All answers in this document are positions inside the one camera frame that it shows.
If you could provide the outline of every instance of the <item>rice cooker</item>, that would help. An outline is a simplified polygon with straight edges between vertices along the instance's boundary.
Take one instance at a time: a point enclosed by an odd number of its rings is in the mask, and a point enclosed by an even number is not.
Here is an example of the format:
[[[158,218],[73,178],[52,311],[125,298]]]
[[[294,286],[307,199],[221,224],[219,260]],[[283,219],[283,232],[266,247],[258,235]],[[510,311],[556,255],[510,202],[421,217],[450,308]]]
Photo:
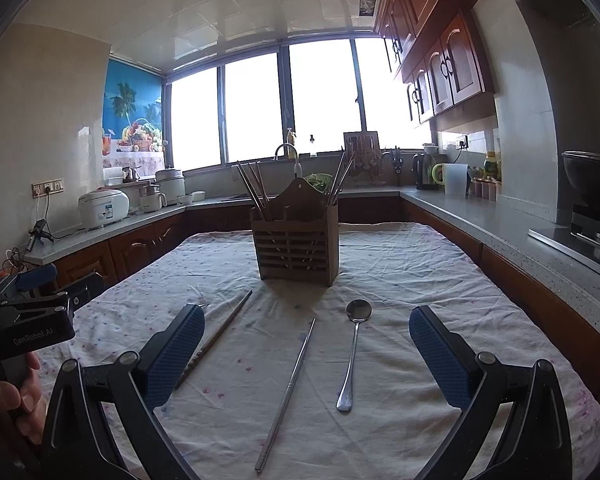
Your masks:
[[[155,183],[160,184],[160,192],[164,193],[168,205],[178,203],[178,197],[183,196],[184,176],[182,170],[160,170],[155,172]]]
[[[129,213],[129,198],[118,189],[98,189],[78,199],[84,229],[96,229],[122,220]]]

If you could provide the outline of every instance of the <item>gas stove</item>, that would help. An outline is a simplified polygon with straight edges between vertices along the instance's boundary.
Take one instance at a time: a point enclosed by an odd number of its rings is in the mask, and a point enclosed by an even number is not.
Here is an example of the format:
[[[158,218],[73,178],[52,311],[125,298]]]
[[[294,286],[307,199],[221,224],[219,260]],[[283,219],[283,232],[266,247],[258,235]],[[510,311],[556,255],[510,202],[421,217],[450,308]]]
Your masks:
[[[529,229],[529,236],[567,254],[600,274],[600,210],[575,205],[570,226]]]

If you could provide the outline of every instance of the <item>green vegetable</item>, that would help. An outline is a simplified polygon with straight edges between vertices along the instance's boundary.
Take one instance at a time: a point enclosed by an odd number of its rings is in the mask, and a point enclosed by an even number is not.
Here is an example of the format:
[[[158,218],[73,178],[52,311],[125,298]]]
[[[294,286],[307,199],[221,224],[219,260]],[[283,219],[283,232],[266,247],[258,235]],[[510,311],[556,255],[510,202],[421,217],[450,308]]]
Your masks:
[[[333,177],[326,173],[312,173],[305,177],[305,180],[320,192],[327,189],[332,179]]]

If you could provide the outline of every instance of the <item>faucet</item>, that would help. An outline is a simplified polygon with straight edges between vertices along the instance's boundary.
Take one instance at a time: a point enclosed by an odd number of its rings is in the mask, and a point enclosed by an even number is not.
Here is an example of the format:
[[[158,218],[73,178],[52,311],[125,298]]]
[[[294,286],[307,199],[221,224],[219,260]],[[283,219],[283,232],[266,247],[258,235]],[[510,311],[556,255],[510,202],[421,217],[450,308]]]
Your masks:
[[[294,149],[294,153],[296,154],[296,164],[294,166],[294,174],[296,175],[296,178],[302,177],[302,166],[300,166],[300,161],[298,159],[298,156],[299,156],[298,150],[296,150],[296,147],[293,144],[291,144],[290,142],[283,142],[276,148],[276,153],[274,153],[274,155],[273,155],[273,160],[278,160],[278,152],[279,152],[280,148],[282,148],[282,146],[287,146],[288,148]]]

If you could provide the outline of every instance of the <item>window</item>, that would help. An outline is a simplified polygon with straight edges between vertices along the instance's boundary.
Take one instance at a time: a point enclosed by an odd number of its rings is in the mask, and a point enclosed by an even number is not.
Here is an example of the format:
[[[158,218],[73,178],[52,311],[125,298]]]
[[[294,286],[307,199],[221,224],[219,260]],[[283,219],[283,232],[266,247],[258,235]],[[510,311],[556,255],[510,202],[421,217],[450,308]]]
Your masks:
[[[421,149],[431,142],[429,128],[410,126],[407,85],[400,76],[394,78],[386,62],[384,40],[357,38],[362,94],[365,101],[366,129],[378,132],[382,148],[400,146]]]
[[[173,82],[171,151],[179,170],[220,164],[217,74],[211,68]]]
[[[283,142],[278,55],[229,63],[224,78],[228,161],[273,156]]]
[[[298,151],[339,150],[344,143],[344,132],[360,131],[358,90],[349,40],[291,45],[289,56]]]

